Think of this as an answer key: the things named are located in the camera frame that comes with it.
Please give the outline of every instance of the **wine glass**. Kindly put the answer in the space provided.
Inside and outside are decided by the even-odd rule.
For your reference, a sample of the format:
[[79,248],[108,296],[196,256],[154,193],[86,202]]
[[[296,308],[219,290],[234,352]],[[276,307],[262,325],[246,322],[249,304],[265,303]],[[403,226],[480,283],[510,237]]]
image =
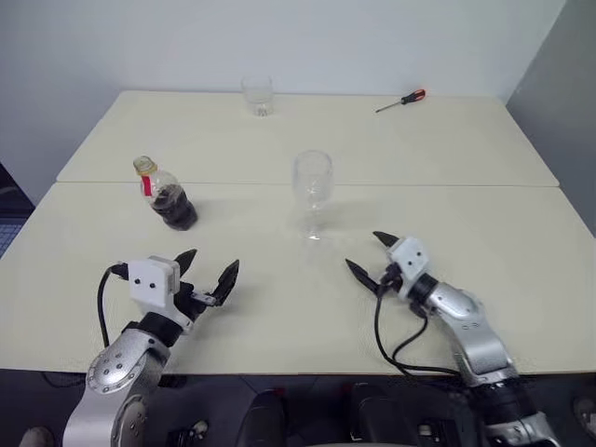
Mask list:
[[333,191],[333,163],[321,151],[299,154],[293,163],[292,187],[296,205],[305,216],[307,237],[320,239],[320,212],[329,202]]

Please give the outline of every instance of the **white table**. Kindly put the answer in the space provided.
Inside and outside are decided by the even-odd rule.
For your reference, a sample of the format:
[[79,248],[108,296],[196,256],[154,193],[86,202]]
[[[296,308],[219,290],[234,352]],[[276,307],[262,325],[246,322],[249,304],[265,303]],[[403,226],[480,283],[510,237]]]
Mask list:
[[[524,373],[593,370],[593,239],[558,188],[338,186],[321,241],[299,237],[291,189],[187,184],[200,213],[168,229],[133,183],[57,183],[0,259],[0,367],[83,372],[102,349],[95,294],[104,268],[199,249],[185,279],[210,290],[239,258],[235,291],[174,347],[172,373],[394,373],[373,340],[374,299],[348,257],[379,274],[384,230],[415,235],[432,273],[481,298]],[[114,337],[140,312],[127,283],[105,291]],[[420,320],[385,299],[387,346]],[[453,366],[434,329],[404,352]]]
[[137,182],[149,155],[187,183],[288,183],[307,149],[329,153],[339,184],[556,186],[505,106],[428,97],[373,111],[387,96],[277,95],[252,116],[236,93],[126,91],[60,173],[59,182]]

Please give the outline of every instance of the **black cable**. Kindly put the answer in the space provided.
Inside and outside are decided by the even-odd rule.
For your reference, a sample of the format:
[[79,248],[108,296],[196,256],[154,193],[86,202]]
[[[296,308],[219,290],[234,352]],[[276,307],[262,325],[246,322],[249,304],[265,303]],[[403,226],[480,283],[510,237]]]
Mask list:
[[52,388],[57,388],[57,389],[72,388],[74,386],[81,386],[81,385],[85,384],[85,377],[83,377],[82,379],[79,379],[79,380],[75,380],[73,382],[69,382],[68,384],[55,384],[54,382],[52,382],[49,379],[49,376],[47,375],[47,372],[42,371],[41,372],[41,376],[44,379],[44,382],[46,382]]
[[[396,360],[392,359],[386,353],[385,348],[383,347],[383,343],[381,342],[381,336],[379,335],[379,316],[381,314],[381,303],[383,302],[383,295],[384,295],[383,292],[380,292],[377,294],[376,308],[374,309],[374,338],[376,340],[376,344],[379,348],[379,351],[381,351],[381,355],[383,356],[383,358],[388,363],[395,366],[403,375],[406,375],[406,376],[414,376],[414,374],[412,374],[410,371],[421,371],[421,372],[427,372],[427,373],[445,373],[445,374],[459,376],[460,373],[458,371],[451,370],[449,368],[410,365],[408,363],[396,361]],[[406,345],[411,343],[413,340],[415,340],[417,337],[419,337],[422,334],[422,332],[424,332],[424,330],[426,328],[427,328],[427,321],[423,325],[423,329],[421,331],[418,331],[413,337],[410,337],[404,343],[399,345],[397,348],[397,351],[399,352],[400,349],[402,349],[403,347],[405,347]]]
[[108,330],[105,326],[105,316],[103,315],[103,289],[105,288],[105,283],[110,277],[113,268],[115,268],[115,265],[108,267],[105,270],[105,272],[103,272],[102,279],[100,280],[100,286],[97,289],[97,316],[100,319],[100,329],[102,330],[103,347],[108,347],[110,345]]

